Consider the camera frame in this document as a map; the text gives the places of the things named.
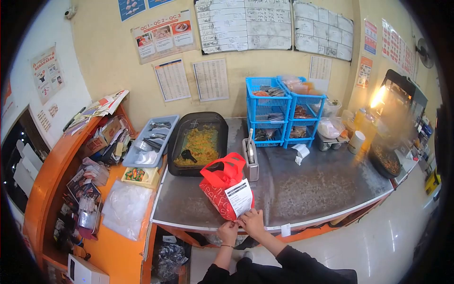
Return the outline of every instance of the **metal countertop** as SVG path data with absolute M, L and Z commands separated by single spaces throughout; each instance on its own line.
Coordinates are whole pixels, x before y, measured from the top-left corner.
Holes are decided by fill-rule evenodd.
M 247 137 L 245 119 L 226 119 L 228 152 L 241 153 Z M 259 180 L 250 182 L 255 208 L 263 209 L 264 225 L 280 228 L 324 218 L 371 203 L 391 192 L 389 179 L 373 168 L 366 152 L 353 155 L 346 144 L 338 150 L 314 145 L 301 166 L 296 150 L 257 148 Z M 199 188 L 201 177 L 177 177 L 167 170 L 156 197 L 152 220 L 180 228 L 216 230 L 225 220 Z

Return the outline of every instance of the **red tote bag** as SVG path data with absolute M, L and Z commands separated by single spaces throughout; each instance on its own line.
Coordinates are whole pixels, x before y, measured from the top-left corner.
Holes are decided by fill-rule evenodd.
M 218 162 L 224 163 L 224 170 L 217 170 L 214 172 L 207 170 L 208 167 Z M 238 153 L 229 153 L 224 158 L 214 160 L 207 164 L 200 171 L 204 176 L 204 179 L 199 184 L 200 188 L 210 199 L 211 203 L 216 207 L 221 216 L 229 221 L 236 220 L 238 216 L 236 216 L 235 211 L 225 194 L 225 190 L 242 181 L 242 171 L 245 164 L 246 161 L 241 155 Z M 254 207 L 254 193 L 252 193 L 251 207 Z

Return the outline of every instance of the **wall fan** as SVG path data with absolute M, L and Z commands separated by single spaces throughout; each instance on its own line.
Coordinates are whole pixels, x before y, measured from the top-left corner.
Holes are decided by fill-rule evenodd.
M 421 62 L 424 64 L 424 66 L 426 66 L 427 68 L 432 68 L 434 66 L 434 60 L 431 57 L 425 39 L 419 39 L 418 45 L 416 46 L 416 51 L 419 53 L 419 58 L 421 59 Z

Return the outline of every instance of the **white tile floor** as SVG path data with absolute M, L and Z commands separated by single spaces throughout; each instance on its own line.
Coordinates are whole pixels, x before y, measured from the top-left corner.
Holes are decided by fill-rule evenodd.
M 411 265 L 413 249 L 435 206 L 416 166 L 397 191 L 359 223 L 290 245 L 331 269 L 356 270 L 360 284 L 397 283 Z M 279 266 L 265 248 L 252 251 L 255 263 Z M 217 249 L 192 249 L 191 284 L 202 280 L 216 253 Z M 235 262 L 230 264 L 233 273 Z

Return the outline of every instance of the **black sleeve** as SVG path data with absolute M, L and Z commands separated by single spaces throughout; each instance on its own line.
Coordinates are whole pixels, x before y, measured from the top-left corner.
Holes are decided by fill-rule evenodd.
M 304 275 L 315 282 L 351 283 L 341 274 L 327 268 L 307 253 L 286 246 L 276 257 L 282 268 Z
M 222 284 L 227 281 L 230 276 L 230 272 L 224 268 L 219 268 L 216 264 L 212 264 L 209 268 L 205 277 L 198 284 Z

